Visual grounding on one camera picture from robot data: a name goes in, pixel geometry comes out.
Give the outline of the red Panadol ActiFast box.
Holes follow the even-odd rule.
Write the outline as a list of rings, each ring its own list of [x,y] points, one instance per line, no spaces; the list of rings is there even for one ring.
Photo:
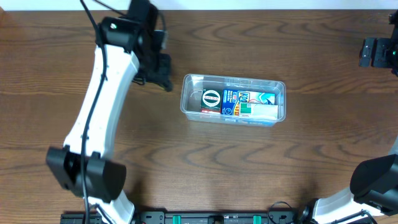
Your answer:
[[[206,113],[206,114],[221,114],[220,110],[216,111],[216,110],[209,110],[207,108],[202,108],[201,113]]]

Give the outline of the blue Kool Fever box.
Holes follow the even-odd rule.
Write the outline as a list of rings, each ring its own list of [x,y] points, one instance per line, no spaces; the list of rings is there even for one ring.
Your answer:
[[[239,116],[242,103],[274,105],[275,94],[258,91],[224,89],[221,114]]]

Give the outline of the green Zam-Buk box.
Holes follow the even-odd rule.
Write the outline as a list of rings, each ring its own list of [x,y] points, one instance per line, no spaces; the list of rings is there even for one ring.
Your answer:
[[[209,110],[220,110],[222,105],[223,92],[221,90],[204,89],[201,97],[200,110],[207,108]]]

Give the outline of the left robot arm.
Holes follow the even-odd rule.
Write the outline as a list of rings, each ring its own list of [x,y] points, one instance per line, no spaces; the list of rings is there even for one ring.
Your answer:
[[[78,117],[62,148],[50,147],[46,163],[60,186],[81,197],[81,223],[134,223],[134,204],[123,187],[126,167],[112,161],[121,111],[131,84],[153,83],[172,91],[171,58],[164,53],[164,15],[148,0],[94,22],[95,61]]]

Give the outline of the white green medicine box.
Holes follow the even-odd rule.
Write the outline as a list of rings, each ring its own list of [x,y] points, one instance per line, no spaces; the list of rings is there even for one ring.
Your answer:
[[[239,116],[247,118],[275,120],[278,118],[278,106],[255,103],[241,103]]]

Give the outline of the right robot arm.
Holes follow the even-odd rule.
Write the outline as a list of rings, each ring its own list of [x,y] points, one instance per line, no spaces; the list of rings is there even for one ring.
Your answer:
[[[397,75],[397,37],[367,38],[360,67],[390,68]],[[397,142],[388,155],[360,163],[348,188],[307,205],[300,223],[376,223],[397,214]]]

